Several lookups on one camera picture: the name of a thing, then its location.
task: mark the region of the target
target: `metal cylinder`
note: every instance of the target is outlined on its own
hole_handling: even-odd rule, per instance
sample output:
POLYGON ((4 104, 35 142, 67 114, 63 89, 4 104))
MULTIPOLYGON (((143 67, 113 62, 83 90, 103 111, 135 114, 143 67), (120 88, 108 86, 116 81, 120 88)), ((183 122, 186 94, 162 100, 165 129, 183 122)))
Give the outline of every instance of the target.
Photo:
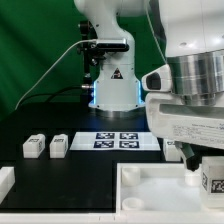
POLYGON ((215 94, 224 91, 224 50, 168 58, 174 94, 189 106, 215 105, 215 94))

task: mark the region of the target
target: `white box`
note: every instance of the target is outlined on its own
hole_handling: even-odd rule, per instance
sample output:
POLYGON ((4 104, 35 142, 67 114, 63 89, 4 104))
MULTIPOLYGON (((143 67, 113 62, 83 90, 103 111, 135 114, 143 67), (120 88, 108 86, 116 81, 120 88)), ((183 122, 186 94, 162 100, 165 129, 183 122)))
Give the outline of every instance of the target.
POLYGON ((68 136, 55 135, 50 144, 50 158, 64 158, 68 150, 68 136))
POLYGON ((31 135, 23 144, 24 158, 38 158, 45 149, 45 139, 43 134, 31 135))

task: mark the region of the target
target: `warning sticker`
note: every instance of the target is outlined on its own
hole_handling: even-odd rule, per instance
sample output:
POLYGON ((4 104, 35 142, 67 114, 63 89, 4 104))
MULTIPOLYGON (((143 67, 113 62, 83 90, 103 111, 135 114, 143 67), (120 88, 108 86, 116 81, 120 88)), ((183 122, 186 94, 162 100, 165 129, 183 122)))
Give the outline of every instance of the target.
POLYGON ((117 68, 112 75, 111 79, 123 79, 120 70, 117 68))

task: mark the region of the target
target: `label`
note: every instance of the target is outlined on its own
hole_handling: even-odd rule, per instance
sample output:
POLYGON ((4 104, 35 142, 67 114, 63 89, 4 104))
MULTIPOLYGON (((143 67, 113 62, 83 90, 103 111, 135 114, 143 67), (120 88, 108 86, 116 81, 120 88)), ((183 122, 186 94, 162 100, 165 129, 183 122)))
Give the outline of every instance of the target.
POLYGON ((117 68, 112 75, 111 79, 123 79, 123 76, 121 75, 120 70, 117 68))
POLYGON ((224 144, 224 124, 175 124, 173 125, 175 137, 191 139, 192 142, 207 142, 210 144, 224 144))

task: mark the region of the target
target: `black cable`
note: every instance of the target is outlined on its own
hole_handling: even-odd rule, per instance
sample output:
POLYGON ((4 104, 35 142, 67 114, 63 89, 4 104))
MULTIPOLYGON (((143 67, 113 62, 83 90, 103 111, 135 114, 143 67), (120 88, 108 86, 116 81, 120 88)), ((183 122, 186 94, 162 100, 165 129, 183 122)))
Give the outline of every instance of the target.
POLYGON ((69 90, 73 90, 73 89, 82 89, 81 86, 70 86, 70 87, 66 87, 66 88, 63 88, 59 91, 57 91, 56 93, 53 93, 45 102, 46 103, 49 103, 52 99, 54 99, 56 96, 60 95, 61 93, 64 93, 64 92, 67 92, 69 90))
MULTIPOLYGON (((18 108, 27 100, 34 98, 34 97, 38 97, 38 96, 52 96, 54 93, 40 93, 40 94, 34 94, 32 96, 28 96, 26 98, 24 98, 18 105, 18 108)), ((58 96, 77 96, 76 94, 58 94, 58 96)))

